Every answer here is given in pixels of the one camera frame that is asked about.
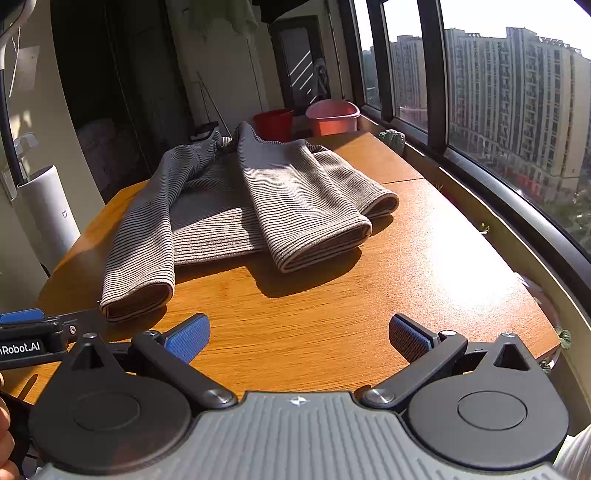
gray striped fabric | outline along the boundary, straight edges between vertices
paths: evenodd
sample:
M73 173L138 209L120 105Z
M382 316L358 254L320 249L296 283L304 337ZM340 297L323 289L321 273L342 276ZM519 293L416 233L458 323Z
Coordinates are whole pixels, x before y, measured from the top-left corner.
M167 151L125 213L109 253L100 308L111 322L166 304L174 266L269 251L282 272L363 243L395 193L305 140L260 139L242 123Z

gray gripper base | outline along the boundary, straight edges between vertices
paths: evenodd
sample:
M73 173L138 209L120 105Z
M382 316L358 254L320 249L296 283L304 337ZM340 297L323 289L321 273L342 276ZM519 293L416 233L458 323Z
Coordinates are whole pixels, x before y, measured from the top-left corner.
M554 480L550 465L499 474L455 468L408 437L398 417L355 404L348 392L248 393L199 417L182 446L109 480ZM47 465L34 480L94 478Z

black circular disc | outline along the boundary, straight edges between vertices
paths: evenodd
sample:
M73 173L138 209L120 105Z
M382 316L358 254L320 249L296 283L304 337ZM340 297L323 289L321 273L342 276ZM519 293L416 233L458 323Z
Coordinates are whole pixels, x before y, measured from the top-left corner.
M530 372L492 368L419 390L407 410L411 430L435 454L469 468L508 471L548 461L568 428L560 397Z
M106 369L73 372L67 392L44 395L29 428L41 457L74 473L109 475L152 462L185 434L186 398L158 380Z

white cylindrical device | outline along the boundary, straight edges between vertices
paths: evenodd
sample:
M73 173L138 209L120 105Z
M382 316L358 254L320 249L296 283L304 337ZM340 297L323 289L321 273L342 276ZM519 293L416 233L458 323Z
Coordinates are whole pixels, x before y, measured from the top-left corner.
M80 236L55 165L35 172L17 194L35 220L52 272Z

wooden table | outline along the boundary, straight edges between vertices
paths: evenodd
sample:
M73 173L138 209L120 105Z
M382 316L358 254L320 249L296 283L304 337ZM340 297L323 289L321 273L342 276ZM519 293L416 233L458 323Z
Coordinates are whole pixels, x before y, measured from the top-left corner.
M165 331L195 312L211 340L192 364L238 395L245 390L353 390L406 365L388 341L397 312L470 340L516 332L536 357L558 337L481 234L427 180L369 133L313 139L400 196L360 248L292 274L255 254L178 268L160 312L112 329L110 340ZM121 216L142 184L121 190L84 231L41 291L46 314L95 307ZM56 365L5 372L18 394L33 373L35 401Z

